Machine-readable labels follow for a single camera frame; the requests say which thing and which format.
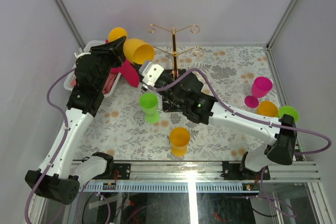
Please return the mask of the orange plastic wine glass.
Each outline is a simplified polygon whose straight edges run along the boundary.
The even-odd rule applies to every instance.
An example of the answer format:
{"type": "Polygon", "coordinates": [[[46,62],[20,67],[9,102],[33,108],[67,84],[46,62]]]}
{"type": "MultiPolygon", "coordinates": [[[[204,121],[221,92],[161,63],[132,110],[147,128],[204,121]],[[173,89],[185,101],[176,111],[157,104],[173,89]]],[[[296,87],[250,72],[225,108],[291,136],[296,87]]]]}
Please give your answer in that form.
{"type": "Polygon", "coordinates": [[[143,40],[129,38],[127,31],[122,27],[116,27],[111,30],[108,35],[108,41],[112,42],[121,37],[126,37],[123,44],[123,53],[129,62],[142,65],[147,60],[152,61],[154,59],[154,48],[143,40]]]}

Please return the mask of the magenta plastic wine glass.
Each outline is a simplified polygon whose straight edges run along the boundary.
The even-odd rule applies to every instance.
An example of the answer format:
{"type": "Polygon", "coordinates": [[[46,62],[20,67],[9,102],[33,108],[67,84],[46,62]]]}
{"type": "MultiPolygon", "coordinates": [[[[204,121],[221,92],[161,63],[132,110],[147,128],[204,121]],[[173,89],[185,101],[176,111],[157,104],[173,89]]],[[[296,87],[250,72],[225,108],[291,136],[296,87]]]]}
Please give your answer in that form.
{"type": "Polygon", "coordinates": [[[259,106],[259,99],[265,97],[273,88],[272,81],[267,77],[257,77],[251,86],[251,95],[244,99],[244,103],[249,108],[259,106]]]}

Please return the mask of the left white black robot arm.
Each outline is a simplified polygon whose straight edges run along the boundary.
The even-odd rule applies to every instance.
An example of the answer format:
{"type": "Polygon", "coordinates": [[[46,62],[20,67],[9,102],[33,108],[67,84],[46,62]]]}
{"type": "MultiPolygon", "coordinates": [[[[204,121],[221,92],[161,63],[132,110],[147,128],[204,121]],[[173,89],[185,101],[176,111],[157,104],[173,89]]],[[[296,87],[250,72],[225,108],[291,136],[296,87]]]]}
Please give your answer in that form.
{"type": "Polygon", "coordinates": [[[79,56],[72,70],[76,84],[72,89],[65,110],[62,127],[37,170],[29,170],[25,182],[39,197],[64,205],[71,204],[79,189],[91,179],[114,175],[113,157],[95,152],[77,168],[72,168],[75,151],[84,132],[96,116],[104,99],[103,88],[111,69],[125,62],[123,36],[107,44],[92,47],[79,56]]]}

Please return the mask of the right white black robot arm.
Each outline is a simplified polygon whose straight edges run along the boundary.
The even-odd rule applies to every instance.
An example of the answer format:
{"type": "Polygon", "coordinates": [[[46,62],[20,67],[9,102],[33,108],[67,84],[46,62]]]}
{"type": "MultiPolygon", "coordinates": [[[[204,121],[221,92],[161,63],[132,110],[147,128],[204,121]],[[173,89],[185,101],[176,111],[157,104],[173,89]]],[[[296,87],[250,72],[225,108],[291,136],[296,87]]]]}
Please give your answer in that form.
{"type": "Polygon", "coordinates": [[[292,116],[262,116],[221,103],[217,96],[202,92],[203,83],[192,70],[181,75],[177,84],[161,66],[152,62],[142,66],[138,73],[145,89],[180,108],[188,120],[234,128],[263,142],[255,150],[245,152],[240,164],[224,165],[224,178],[252,180],[260,177],[261,170],[268,165],[293,163],[297,132],[292,116]]]}

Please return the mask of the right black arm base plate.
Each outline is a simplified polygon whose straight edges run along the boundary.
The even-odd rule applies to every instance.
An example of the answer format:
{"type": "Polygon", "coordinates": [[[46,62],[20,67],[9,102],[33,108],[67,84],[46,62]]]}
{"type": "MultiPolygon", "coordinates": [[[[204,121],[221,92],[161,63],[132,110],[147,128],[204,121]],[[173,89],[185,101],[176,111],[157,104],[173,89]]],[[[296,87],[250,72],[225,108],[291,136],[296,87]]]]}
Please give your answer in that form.
{"type": "Polygon", "coordinates": [[[222,161],[224,180],[256,180],[261,177],[262,169],[254,172],[245,167],[243,162],[222,161]]]}

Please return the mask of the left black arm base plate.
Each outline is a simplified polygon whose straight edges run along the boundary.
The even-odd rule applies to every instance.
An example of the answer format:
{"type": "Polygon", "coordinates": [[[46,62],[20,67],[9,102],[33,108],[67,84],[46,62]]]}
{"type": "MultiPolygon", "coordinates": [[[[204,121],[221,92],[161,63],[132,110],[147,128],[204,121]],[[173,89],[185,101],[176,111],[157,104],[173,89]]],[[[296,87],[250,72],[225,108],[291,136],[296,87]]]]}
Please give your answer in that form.
{"type": "Polygon", "coordinates": [[[131,164],[116,163],[108,166],[106,171],[98,175],[96,179],[111,179],[113,181],[129,180],[131,175],[131,164]]]}

